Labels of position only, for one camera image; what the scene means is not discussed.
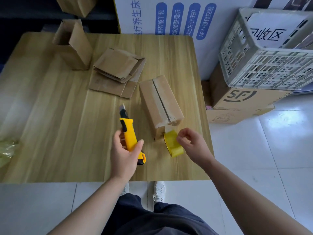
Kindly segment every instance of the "knife handle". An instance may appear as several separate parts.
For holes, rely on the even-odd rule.
[[[127,118],[119,119],[122,124],[122,130],[124,132],[126,147],[128,151],[133,151],[137,144],[137,138],[133,127],[133,120]],[[137,165],[143,165],[146,162],[146,155],[141,151],[138,155]]]

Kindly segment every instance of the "dark pants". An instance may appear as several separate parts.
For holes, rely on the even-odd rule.
[[[176,204],[170,205],[167,203],[157,202],[154,205],[153,212],[145,210],[141,205],[141,198],[139,196],[127,193],[119,197],[102,234],[114,234],[116,230],[125,223],[147,213],[180,215],[206,224],[201,218],[194,215],[184,207]]]

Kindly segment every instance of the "person's left hand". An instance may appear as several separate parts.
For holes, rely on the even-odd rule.
[[[143,140],[140,140],[132,152],[127,151],[124,133],[122,130],[115,132],[111,147],[111,177],[122,179],[125,183],[135,173],[138,155],[142,149]]]

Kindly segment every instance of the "person's left arm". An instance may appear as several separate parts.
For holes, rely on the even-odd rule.
[[[138,154],[143,146],[141,140],[132,152],[128,152],[121,142],[124,142],[123,132],[118,130],[112,141],[110,178],[49,235],[102,233],[119,195],[135,173]]]

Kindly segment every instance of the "tape roll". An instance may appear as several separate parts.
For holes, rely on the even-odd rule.
[[[177,133],[171,130],[164,134],[164,141],[172,158],[184,153],[184,148],[177,142]]]

